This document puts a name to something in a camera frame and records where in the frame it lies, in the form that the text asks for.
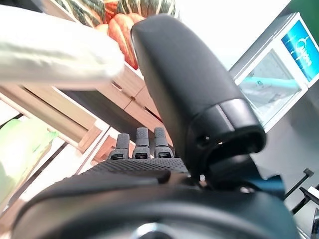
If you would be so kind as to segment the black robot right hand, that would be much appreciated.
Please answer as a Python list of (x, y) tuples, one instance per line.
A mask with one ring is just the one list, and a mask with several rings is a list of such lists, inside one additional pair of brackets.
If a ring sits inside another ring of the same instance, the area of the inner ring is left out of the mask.
[[(173, 158), (107, 160), (27, 202), (14, 239), (297, 239), (279, 175), (251, 154), (267, 136), (229, 72), (179, 20), (160, 14), (130, 32), (140, 71), (187, 169)], [(151, 167), (159, 163), (159, 170)]]

